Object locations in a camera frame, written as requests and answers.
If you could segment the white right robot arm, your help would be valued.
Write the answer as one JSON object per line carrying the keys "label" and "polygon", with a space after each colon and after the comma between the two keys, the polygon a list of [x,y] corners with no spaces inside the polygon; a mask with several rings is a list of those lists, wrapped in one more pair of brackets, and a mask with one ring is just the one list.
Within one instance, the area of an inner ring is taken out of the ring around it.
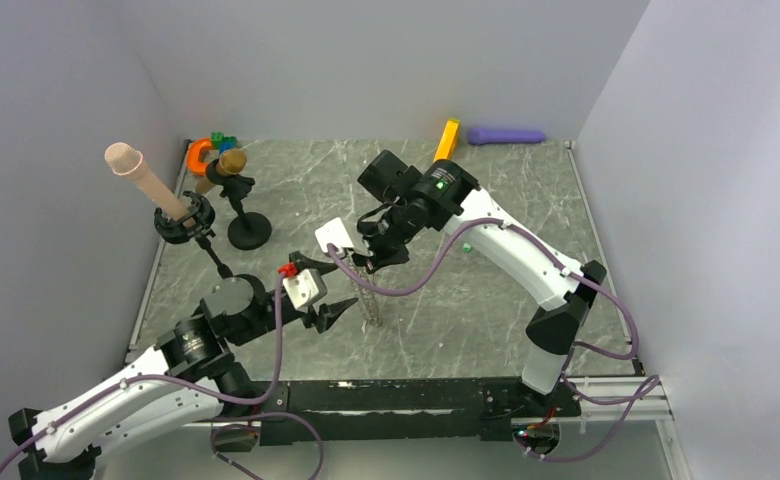
{"label": "white right robot arm", "polygon": [[517,399],[526,413],[544,414],[556,402],[556,384],[607,276],[605,267],[596,260],[582,264],[543,242],[451,160],[419,171],[383,150],[357,181],[383,208],[378,220],[365,216],[358,222],[370,253],[357,256],[357,265],[373,273],[403,264],[408,243],[432,229],[469,243],[534,298],[538,309],[525,329],[531,347]]}

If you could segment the metal disc with keyrings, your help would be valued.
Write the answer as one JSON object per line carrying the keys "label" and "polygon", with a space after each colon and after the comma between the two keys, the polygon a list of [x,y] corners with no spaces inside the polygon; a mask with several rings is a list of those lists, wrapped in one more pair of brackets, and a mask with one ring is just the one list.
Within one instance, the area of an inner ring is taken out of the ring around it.
{"label": "metal disc with keyrings", "polygon": [[[348,259],[347,264],[361,280],[371,283],[364,267],[357,266],[352,259]],[[358,298],[358,305],[364,317],[365,324],[373,328],[381,327],[383,325],[383,320],[379,311],[376,294],[370,289],[363,288],[358,282],[353,283],[353,289]]]}

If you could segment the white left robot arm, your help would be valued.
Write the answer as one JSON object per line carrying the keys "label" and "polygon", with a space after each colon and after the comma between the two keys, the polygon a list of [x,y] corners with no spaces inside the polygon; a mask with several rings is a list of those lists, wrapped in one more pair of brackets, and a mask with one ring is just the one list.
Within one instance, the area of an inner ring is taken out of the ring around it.
{"label": "white left robot arm", "polygon": [[[248,274],[221,279],[191,316],[98,386],[52,409],[11,414],[17,448],[4,463],[16,461],[22,479],[89,479],[109,456],[186,424],[258,412],[278,387],[284,326],[299,321],[324,333],[356,304],[323,303],[323,277],[336,268],[293,252],[272,290]],[[259,385],[233,349],[268,333],[274,371]]]}

